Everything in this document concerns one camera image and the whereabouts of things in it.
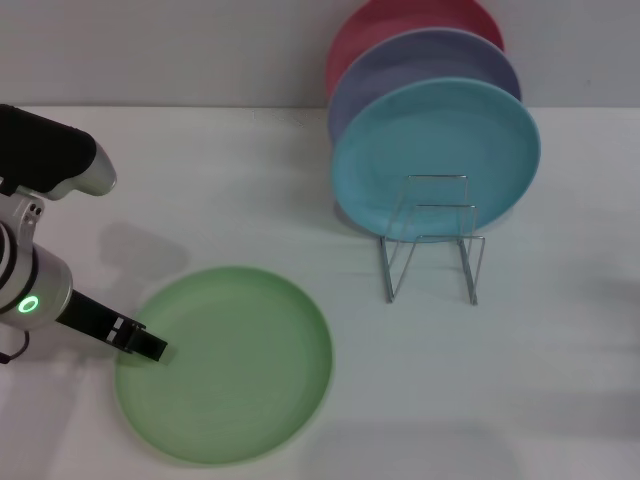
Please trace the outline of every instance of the purple plate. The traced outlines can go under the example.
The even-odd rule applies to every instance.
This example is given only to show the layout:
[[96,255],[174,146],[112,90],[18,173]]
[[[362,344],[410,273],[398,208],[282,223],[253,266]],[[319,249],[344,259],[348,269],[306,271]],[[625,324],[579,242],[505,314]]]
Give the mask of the purple plate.
[[329,104],[334,145],[367,105],[412,83],[440,77],[480,80],[521,99],[513,67],[488,40],[454,28],[413,30],[369,49],[342,76]]

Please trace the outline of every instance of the green led light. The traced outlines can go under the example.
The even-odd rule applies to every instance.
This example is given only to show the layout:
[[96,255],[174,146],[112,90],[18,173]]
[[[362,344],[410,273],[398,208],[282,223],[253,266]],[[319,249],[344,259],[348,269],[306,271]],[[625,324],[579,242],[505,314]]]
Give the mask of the green led light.
[[38,307],[38,303],[38,297],[36,297],[35,295],[31,295],[30,297],[27,297],[20,302],[20,305],[18,305],[18,311],[20,313],[32,312]]

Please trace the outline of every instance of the green plate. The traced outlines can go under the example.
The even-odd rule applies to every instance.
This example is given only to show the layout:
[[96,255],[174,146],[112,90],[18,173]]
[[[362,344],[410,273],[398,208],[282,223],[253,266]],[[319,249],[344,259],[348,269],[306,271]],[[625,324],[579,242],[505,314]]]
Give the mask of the green plate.
[[271,273],[191,275],[153,297],[137,320],[168,351],[161,363],[121,354],[117,396],[139,435],[181,460],[219,465],[269,452],[309,420],[329,385],[333,350],[322,313]]

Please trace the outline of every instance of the blue plate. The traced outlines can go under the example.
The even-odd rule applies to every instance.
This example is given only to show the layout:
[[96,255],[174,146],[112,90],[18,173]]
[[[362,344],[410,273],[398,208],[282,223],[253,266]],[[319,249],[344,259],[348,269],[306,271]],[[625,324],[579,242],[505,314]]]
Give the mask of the blue plate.
[[[484,82],[444,78],[414,83],[364,109],[334,149],[331,176],[349,218],[384,235],[408,175],[466,175],[482,227],[522,197],[539,161],[538,130],[518,100]],[[416,204],[463,203],[462,185],[454,183],[414,182],[401,216]],[[458,220],[455,211],[429,209],[404,234],[390,236],[451,235]]]
[[452,28],[414,30],[376,45],[349,67],[329,105],[331,140],[337,143],[349,123],[378,98],[442,77],[482,80],[521,98],[513,67],[491,42]]

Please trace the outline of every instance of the cable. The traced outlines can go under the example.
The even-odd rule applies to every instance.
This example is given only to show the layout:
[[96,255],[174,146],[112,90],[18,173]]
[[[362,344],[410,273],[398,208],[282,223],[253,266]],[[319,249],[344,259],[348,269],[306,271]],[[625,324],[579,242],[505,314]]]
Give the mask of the cable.
[[2,365],[6,365],[7,363],[9,363],[11,360],[15,360],[16,358],[18,358],[20,355],[22,355],[27,348],[29,347],[29,341],[30,341],[31,337],[29,335],[29,332],[24,332],[24,343],[22,344],[22,347],[20,347],[20,350],[18,350],[16,353],[14,353],[13,355],[7,355],[6,353],[2,353],[0,352],[0,364]]

